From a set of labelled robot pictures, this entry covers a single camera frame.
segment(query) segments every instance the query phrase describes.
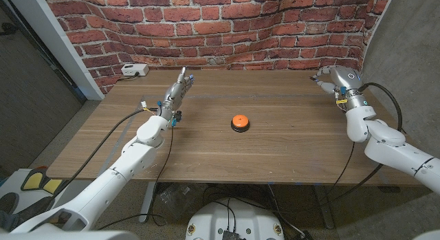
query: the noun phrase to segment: black cable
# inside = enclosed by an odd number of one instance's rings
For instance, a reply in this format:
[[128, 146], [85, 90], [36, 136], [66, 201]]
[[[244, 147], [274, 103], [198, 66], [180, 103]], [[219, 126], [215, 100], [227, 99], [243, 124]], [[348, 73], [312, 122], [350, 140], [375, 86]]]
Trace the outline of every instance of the black cable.
[[105, 226], [99, 228], [98, 230], [102, 230], [102, 229], [104, 229], [104, 228], [107, 228], [107, 227], [109, 227], [109, 226], [112, 226], [112, 225], [115, 224], [115, 223], [119, 223], [119, 222], [122, 222], [122, 221], [124, 221], [124, 220], [132, 219], [132, 218], [134, 218], [134, 217], [139, 217], [139, 216], [161, 217], [162, 219], [165, 220], [165, 223], [164, 223], [163, 225], [160, 225], [160, 226], [165, 226], [165, 225], [168, 223], [168, 222], [166, 221], [166, 219], [165, 219], [163, 216], [161, 216], [161, 215], [154, 215], [154, 214], [151, 214], [151, 213], [141, 213], [141, 214], [138, 214], [138, 215], [131, 215], [130, 217], [126, 217], [126, 218], [124, 218], [124, 219], [119, 219], [119, 220], [117, 220], [117, 221], [113, 221], [113, 222], [108, 223], [108, 224], [106, 224]]
[[336, 180], [336, 182], [335, 182], [335, 183], [333, 184], [333, 186], [330, 188], [329, 192], [326, 192], [326, 195], [325, 195], [324, 197], [322, 197], [322, 198], [319, 200], [319, 203], [320, 203], [323, 199], [325, 199], [325, 198], [327, 198], [327, 197], [329, 196], [329, 194], [331, 193], [331, 191], [335, 188], [336, 184], [337, 184], [337, 183], [339, 182], [339, 180], [341, 179], [342, 175], [344, 175], [345, 169], [346, 169], [347, 166], [349, 165], [349, 162], [350, 162], [351, 156], [353, 155], [353, 151], [354, 151], [354, 149], [355, 149], [355, 142], [353, 142], [353, 146], [351, 147], [350, 156], [349, 156], [349, 159], [346, 161], [346, 164], [345, 164], [344, 169], [342, 170], [342, 172], [341, 172], [341, 174], [339, 175], [339, 177], [338, 177], [338, 179]]
[[[170, 154], [171, 154], [171, 147], [173, 147], [173, 136], [174, 136], [174, 127], [171, 127], [171, 143], [170, 143], [170, 150], [168, 151], [168, 156], [166, 157], [165, 160], [165, 164], [163, 165], [162, 169], [159, 172], [159, 175], [157, 175], [156, 181], [154, 183], [154, 187], [153, 187], [153, 199], [151, 200], [151, 205], [149, 208], [149, 212], [153, 213], [153, 205], [154, 205], [154, 201], [155, 201], [155, 191], [156, 191], [156, 186], [157, 186], [157, 181], [159, 180], [160, 175], [162, 174], [162, 172], [165, 169], [166, 163], [168, 162], [168, 159], [170, 158]], [[159, 226], [159, 224], [156, 222], [156, 219], [153, 217], [153, 221], [156, 224], [156, 226]]]
[[135, 80], [135, 78], [137, 78], [139, 76], [139, 72], [136, 72], [134, 76], [129, 76], [128, 78], [119, 78], [116, 82], [118, 81], [132, 81]]
[[101, 143], [95, 148], [95, 150], [90, 154], [90, 156], [85, 160], [85, 162], [82, 164], [82, 166], [75, 172], [74, 175], [72, 175], [72, 177], [70, 177], [70, 179], [67, 180], [67, 182], [65, 182], [63, 184], [63, 186], [58, 189], [53, 195], [52, 197], [47, 200], [41, 207], [40, 209], [35, 211], [35, 215], [37, 216], [38, 214], [42, 213], [44, 210], [46, 210], [46, 208], [50, 205], [50, 203], [79, 175], [79, 173], [84, 169], [84, 167], [86, 167], [86, 165], [90, 162], [90, 160], [92, 159], [92, 157], [96, 154], [96, 152], [98, 152], [99, 148], [101, 148], [101, 146], [104, 144], [104, 142], [109, 138], [109, 136], [111, 135], [111, 133], [113, 133], [116, 128], [123, 123], [126, 119], [130, 118], [131, 116], [134, 116], [137, 113], [140, 112], [144, 112], [145, 110], [140, 109], [137, 111], [134, 111], [133, 113], [130, 113], [129, 115], [125, 116], [122, 120], [120, 120], [118, 123], [116, 123], [116, 125], [110, 130], [110, 132], [102, 139]]

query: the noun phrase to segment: white robotic arm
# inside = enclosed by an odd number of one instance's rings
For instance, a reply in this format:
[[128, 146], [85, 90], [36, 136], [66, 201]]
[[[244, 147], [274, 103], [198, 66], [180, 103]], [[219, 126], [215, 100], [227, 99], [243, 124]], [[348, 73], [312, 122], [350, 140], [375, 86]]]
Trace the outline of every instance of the white robotic arm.
[[192, 84], [193, 75], [185, 76], [184, 67], [177, 82], [166, 92], [164, 104], [158, 111], [161, 115], [151, 116], [137, 130], [136, 136], [124, 146], [121, 156], [110, 168], [71, 201], [27, 220], [11, 233], [42, 229], [83, 231], [93, 227], [125, 184], [153, 163], [156, 149], [164, 141], [161, 133], [173, 124], [175, 111]]
[[[329, 74], [333, 83], [318, 78]], [[396, 168], [440, 194], [440, 160], [406, 143], [405, 136], [382, 120], [371, 120], [376, 113], [358, 91], [362, 80], [356, 70], [342, 66], [323, 67], [311, 78], [327, 93], [342, 96], [337, 103], [345, 104], [347, 135], [354, 142], [369, 139], [365, 155], [372, 160]]]

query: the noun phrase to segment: robotic hand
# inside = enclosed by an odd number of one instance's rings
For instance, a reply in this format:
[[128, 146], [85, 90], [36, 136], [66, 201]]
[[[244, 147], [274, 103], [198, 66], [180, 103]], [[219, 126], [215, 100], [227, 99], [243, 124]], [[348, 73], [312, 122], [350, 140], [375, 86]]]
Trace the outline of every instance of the robotic hand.
[[[329, 74], [334, 83], [318, 78]], [[335, 94], [336, 103], [346, 108], [347, 135], [354, 142], [368, 140], [365, 155], [372, 160], [414, 176], [440, 194], [440, 160], [406, 143], [405, 136], [382, 120], [371, 120], [376, 113], [362, 94], [358, 72], [343, 66], [326, 66], [310, 77], [327, 93]]]

